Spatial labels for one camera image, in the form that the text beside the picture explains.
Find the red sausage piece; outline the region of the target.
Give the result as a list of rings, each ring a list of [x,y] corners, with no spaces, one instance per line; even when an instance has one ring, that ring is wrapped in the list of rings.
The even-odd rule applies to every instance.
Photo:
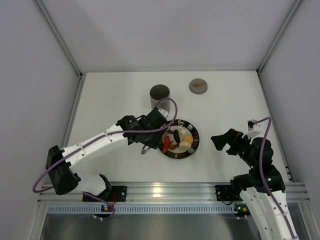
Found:
[[[170,140],[170,137],[167,135],[164,137],[164,141],[163,141],[163,152],[166,153],[169,149],[170,149],[170,146],[171,146],[171,140]]]

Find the black seaweed food piece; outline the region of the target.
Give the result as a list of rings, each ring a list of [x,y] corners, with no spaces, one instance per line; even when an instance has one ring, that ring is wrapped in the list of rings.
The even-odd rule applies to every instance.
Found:
[[[174,138],[176,143],[180,143],[181,142],[180,133],[179,133],[179,131],[177,129],[175,129],[173,131],[173,138]]]

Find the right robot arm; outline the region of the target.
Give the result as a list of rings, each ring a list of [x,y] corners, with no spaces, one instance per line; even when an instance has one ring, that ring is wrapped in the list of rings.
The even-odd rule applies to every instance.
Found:
[[[230,185],[233,195],[248,207],[260,238],[299,239],[288,208],[285,183],[273,165],[271,142],[263,137],[251,139],[233,128],[210,139],[218,151],[228,145],[227,154],[240,157],[250,167],[248,173],[235,176]]]

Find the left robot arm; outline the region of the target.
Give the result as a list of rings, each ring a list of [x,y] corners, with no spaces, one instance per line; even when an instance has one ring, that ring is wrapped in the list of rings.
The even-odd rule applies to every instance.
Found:
[[[107,199],[112,186],[107,177],[85,173],[81,163],[89,163],[103,155],[133,143],[141,143],[149,149],[157,149],[165,131],[169,113],[154,108],[141,117],[126,115],[104,132],[73,146],[53,146],[48,151],[46,169],[57,195],[80,192],[88,197]]]

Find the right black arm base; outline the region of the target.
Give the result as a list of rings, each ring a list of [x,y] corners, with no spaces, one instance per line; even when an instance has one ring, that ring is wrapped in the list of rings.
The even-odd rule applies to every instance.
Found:
[[[240,201],[240,195],[230,184],[215,186],[216,199],[220,202]]]

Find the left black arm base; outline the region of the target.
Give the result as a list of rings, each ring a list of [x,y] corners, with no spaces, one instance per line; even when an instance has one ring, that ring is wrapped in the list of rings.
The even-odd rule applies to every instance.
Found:
[[[112,186],[95,197],[106,202],[125,202],[127,198],[127,186]]]

